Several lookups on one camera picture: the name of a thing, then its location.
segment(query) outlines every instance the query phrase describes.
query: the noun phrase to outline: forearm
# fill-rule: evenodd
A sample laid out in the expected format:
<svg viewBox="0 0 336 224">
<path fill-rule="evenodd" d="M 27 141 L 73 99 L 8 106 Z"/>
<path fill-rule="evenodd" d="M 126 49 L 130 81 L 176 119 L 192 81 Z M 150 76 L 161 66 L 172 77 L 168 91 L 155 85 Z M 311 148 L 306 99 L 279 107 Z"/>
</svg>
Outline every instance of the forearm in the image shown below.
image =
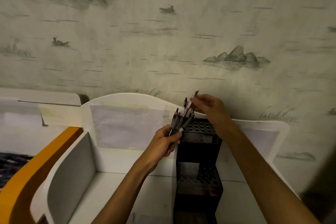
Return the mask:
<svg viewBox="0 0 336 224">
<path fill-rule="evenodd" d="M 225 138 L 268 224 L 319 223 L 239 129 Z"/>
<path fill-rule="evenodd" d="M 138 159 L 92 223 L 125 224 L 149 170 L 150 166 Z"/>
</svg>

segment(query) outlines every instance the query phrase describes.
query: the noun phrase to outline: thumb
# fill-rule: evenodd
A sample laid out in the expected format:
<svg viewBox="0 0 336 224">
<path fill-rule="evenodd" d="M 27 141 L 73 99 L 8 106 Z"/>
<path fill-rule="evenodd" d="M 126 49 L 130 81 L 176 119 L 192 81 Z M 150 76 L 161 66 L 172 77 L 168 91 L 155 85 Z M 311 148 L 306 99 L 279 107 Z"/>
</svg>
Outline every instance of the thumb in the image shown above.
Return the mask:
<svg viewBox="0 0 336 224">
<path fill-rule="evenodd" d="M 181 136 L 182 136 L 182 132 L 177 132 L 176 134 L 167 137 L 167 140 L 168 140 L 168 142 L 170 142 L 170 143 L 174 143 L 174 142 L 176 142 L 177 140 L 179 140 Z"/>
<path fill-rule="evenodd" d="M 207 105 L 205 105 L 201 100 L 199 100 L 198 98 L 192 98 L 191 102 L 198 108 L 200 109 L 202 112 L 204 112 L 205 114 L 207 113 L 207 111 L 209 110 L 209 107 Z"/>
</svg>

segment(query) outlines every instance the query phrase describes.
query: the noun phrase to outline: person's left arm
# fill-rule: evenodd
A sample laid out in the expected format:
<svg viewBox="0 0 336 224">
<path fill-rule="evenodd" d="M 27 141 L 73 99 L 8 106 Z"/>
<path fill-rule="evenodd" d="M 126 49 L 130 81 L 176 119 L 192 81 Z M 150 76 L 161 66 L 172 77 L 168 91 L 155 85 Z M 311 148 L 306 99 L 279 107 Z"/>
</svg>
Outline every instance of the person's left arm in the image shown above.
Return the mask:
<svg viewBox="0 0 336 224">
<path fill-rule="evenodd" d="M 169 129 L 170 125 L 166 125 L 155 133 L 147 149 L 134 163 L 92 224 L 126 223 L 144 180 L 156 168 L 158 162 L 163 157 L 168 157 L 175 149 L 173 145 L 167 151 L 169 144 L 180 142 L 181 132 L 165 137 Z"/>
</svg>

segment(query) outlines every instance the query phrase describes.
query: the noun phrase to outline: person's left hand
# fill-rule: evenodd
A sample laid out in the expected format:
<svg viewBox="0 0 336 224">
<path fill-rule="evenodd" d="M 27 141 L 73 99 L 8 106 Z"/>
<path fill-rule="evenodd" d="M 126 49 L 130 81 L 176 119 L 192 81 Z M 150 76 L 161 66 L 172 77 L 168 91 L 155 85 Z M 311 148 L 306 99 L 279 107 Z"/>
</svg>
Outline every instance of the person's left hand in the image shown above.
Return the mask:
<svg viewBox="0 0 336 224">
<path fill-rule="evenodd" d="M 175 144 L 170 147 L 167 151 L 170 143 L 180 143 L 180 137 L 182 132 L 178 132 L 172 136 L 166 137 L 169 133 L 170 125 L 166 125 L 160 128 L 154 135 L 152 141 L 150 142 L 147 149 L 143 152 L 139 161 L 145 165 L 150 165 L 149 174 L 156 168 L 158 162 L 163 157 L 168 157 L 172 151 L 175 149 Z"/>
</svg>

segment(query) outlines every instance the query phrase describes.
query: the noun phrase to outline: person's right arm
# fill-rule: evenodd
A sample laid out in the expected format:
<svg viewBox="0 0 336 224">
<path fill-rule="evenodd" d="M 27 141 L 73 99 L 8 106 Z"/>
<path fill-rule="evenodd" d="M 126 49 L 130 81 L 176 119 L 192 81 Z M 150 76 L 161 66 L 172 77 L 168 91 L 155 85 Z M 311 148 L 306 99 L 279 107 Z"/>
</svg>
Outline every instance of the person's right arm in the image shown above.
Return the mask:
<svg viewBox="0 0 336 224">
<path fill-rule="evenodd" d="M 191 101 L 228 145 L 268 224 L 320 223 L 234 124 L 220 99 L 203 94 Z"/>
</svg>

